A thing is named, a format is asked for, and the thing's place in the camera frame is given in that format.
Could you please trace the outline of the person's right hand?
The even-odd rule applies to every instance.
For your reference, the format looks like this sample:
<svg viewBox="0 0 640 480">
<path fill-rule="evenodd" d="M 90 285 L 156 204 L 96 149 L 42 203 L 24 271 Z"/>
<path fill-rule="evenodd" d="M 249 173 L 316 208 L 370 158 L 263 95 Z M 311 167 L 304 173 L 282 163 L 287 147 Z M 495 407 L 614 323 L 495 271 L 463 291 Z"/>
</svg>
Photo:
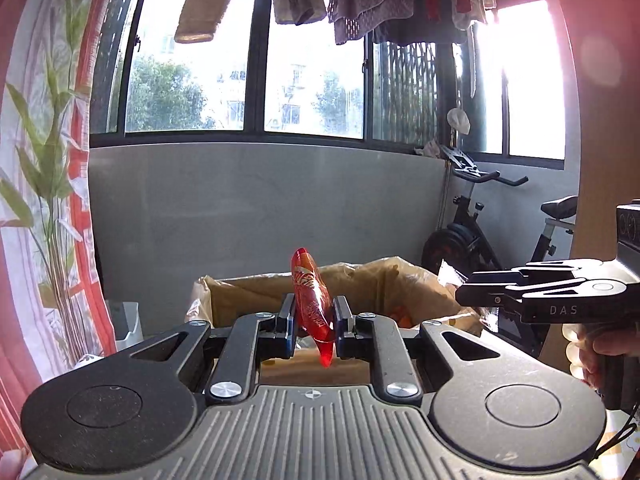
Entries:
<svg viewBox="0 0 640 480">
<path fill-rule="evenodd" d="M 562 335 L 567 340 L 565 354 L 570 362 L 570 374 L 596 390 L 604 383 L 601 365 L 604 356 L 639 356 L 638 324 L 598 336 L 588 336 L 583 325 L 565 324 Z"/>
</svg>

